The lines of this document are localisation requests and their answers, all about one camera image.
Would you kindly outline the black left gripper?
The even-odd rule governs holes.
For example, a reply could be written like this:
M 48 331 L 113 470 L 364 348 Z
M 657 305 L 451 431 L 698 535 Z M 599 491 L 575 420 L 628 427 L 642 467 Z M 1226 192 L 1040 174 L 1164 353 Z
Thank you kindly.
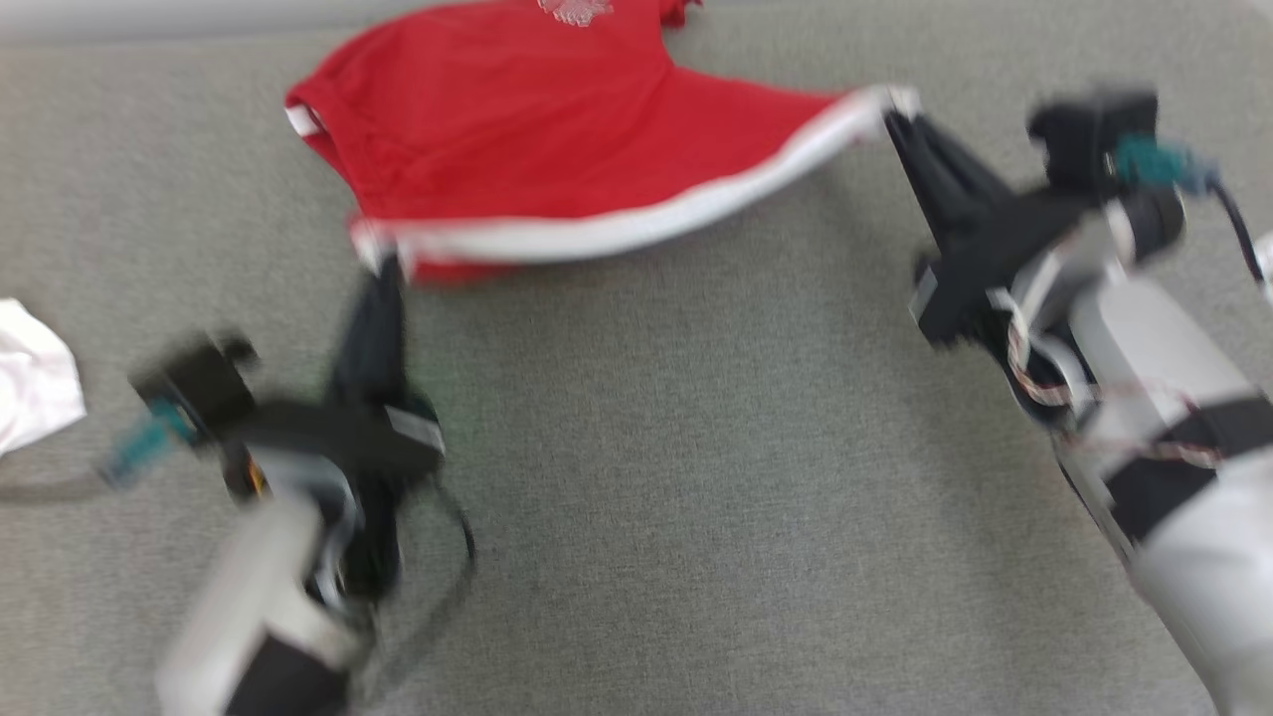
M 314 598 L 388 598 L 398 584 L 398 511 L 446 462 L 432 404 L 406 394 L 402 268 L 388 254 L 362 276 L 328 376 L 331 405 L 269 399 L 232 422 L 232 496 L 292 484 L 317 499 L 325 535 L 306 584 Z

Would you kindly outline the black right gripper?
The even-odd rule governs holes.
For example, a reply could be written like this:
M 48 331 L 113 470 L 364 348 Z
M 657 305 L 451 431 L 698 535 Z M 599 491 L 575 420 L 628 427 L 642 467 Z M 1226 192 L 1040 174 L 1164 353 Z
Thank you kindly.
M 947 347 L 987 313 L 988 289 L 1009 284 L 1099 201 L 1050 187 L 1013 196 L 973 150 L 923 116 L 890 110 L 885 127 L 937 246 L 915 260 L 910 316 L 929 345 Z

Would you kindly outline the red shorts with white trim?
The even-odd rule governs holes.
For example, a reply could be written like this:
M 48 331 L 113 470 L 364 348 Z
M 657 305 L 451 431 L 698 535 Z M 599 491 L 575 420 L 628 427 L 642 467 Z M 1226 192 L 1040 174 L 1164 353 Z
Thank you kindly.
M 416 282 L 651 248 L 791 186 L 909 87 L 810 93 L 676 62 L 665 31 L 701 0 L 477 0 L 339 47 L 283 99 L 348 185 L 367 268 Z

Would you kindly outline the red white basketball jersey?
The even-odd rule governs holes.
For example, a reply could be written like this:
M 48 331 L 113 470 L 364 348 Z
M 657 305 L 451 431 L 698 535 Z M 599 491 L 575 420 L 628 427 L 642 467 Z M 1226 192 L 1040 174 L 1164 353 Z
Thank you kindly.
M 0 457 L 87 417 L 76 358 L 19 299 L 0 298 Z

